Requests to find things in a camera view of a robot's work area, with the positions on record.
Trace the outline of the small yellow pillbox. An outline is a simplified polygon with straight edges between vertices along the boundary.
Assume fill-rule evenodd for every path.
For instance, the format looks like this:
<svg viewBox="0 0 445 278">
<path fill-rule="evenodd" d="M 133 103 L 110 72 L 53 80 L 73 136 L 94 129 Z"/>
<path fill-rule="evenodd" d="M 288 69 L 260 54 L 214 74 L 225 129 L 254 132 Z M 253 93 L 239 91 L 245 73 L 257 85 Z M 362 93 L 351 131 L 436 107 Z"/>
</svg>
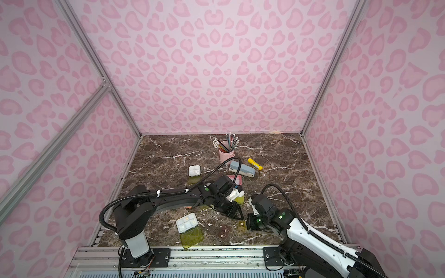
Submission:
<svg viewBox="0 0 445 278">
<path fill-rule="evenodd" d="M 237 229 L 241 232 L 247 231 L 246 221 L 238 221 Z"/>
</svg>

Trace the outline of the small dark red pillbox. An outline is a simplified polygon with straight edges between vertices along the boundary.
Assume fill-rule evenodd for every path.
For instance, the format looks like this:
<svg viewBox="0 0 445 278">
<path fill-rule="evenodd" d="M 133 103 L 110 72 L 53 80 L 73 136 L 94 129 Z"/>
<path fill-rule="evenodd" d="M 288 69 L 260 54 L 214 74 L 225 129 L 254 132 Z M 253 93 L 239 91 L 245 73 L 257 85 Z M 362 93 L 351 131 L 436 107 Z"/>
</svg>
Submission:
<svg viewBox="0 0 445 278">
<path fill-rule="evenodd" d="M 231 227 L 227 225 L 222 225 L 219 229 L 219 237 L 222 239 L 226 238 L 230 232 L 231 232 Z"/>
</svg>

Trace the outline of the pink red rectangular pillbox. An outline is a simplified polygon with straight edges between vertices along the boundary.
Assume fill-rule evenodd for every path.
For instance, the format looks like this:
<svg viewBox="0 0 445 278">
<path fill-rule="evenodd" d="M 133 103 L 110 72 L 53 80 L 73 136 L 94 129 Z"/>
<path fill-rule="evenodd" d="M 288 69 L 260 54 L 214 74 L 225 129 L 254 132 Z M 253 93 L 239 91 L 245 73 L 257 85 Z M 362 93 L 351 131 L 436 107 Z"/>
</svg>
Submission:
<svg viewBox="0 0 445 278">
<path fill-rule="evenodd" d="M 241 186 L 242 185 L 242 176 L 238 175 L 238 176 L 234 176 L 234 175 L 228 175 L 227 176 L 230 180 L 231 183 L 235 184 L 236 186 Z"/>
</svg>

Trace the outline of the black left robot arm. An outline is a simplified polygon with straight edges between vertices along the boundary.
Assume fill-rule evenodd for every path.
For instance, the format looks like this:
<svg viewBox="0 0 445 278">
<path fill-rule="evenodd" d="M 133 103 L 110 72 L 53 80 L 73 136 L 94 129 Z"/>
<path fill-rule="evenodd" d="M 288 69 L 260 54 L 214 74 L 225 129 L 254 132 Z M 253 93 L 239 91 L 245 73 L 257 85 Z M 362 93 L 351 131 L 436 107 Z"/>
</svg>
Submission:
<svg viewBox="0 0 445 278">
<path fill-rule="evenodd" d="M 152 256 L 144 229 L 156 213 L 181 207 L 208 206 L 233 220 L 243 220 L 241 205 L 236 201 L 245 195 L 242 186 L 227 176 L 209 183 L 201 181 L 183 190 L 150 191 L 137 186 L 130 194 L 106 205 L 104 215 L 112 210 L 115 227 L 109 227 L 103 218 L 103 226 L 114 231 L 133 259 Z"/>
</svg>

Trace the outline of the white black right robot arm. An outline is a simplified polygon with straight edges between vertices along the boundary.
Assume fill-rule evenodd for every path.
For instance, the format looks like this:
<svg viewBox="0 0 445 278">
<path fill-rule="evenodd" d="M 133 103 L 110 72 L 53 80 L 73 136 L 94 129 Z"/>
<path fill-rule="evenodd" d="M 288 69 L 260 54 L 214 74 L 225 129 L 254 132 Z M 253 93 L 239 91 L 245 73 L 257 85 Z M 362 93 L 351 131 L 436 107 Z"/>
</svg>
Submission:
<svg viewBox="0 0 445 278">
<path fill-rule="evenodd" d="M 325 278 L 385 278 L 376 256 L 336 242 L 289 208 L 278 208 L 264 194 L 249 199 L 254 223 L 261 230 L 283 236 L 279 245 L 284 265 L 303 265 Z"/>
</svg>

